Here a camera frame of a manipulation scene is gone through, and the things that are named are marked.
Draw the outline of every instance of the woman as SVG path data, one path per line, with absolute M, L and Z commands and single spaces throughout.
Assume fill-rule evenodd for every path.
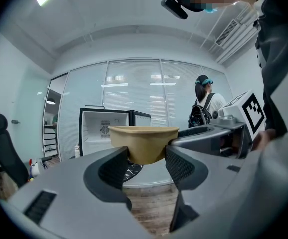
M 213 80 L 208 78 L 207 75 L 200 75 L 196 82 L 195 82 L 195 94 L 197 96 L 197 100 L 194 103 L 195 105 L 205 106 L 208 95 L 212 92 L 212 84 Z M 207 107 L 205 107 L 210 114 L 214 111 L 219 110 L 221 107 L 224 107 L 227 104 L 224 97 L 219 94 L 215 93 L 213 94 L 210 103 Z

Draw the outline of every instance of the black cap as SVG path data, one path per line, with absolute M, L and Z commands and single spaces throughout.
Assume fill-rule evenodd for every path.
M 191 3 L 191 0 L 177 0 L 177 2 L 187 10 L 191 10 L 194 12 L 201 12 L 203 9 L 201 8 L 201 4 L 199 3 Z

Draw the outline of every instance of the bottle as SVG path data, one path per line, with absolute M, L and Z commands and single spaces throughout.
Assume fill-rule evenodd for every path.
M 80 146 L 78 142 L 74 146 L 74 155 L 75 155 L 75 158 L 80 157 Z

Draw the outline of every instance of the black hair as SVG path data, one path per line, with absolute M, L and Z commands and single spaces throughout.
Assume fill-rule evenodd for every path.
M 207 95 L 207 90 L 201 85 L 201 83 L 197 82 L 195 85 L 195 95 L 199 102 L 201 102 L 204 97 Z

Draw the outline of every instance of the hand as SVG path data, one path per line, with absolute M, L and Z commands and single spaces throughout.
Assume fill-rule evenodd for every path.
M 276 138 L 274 129 L 268 129 L 259 132 L 259 134 L 253 140 L 252 150 L 264 150 L 270 141 Z

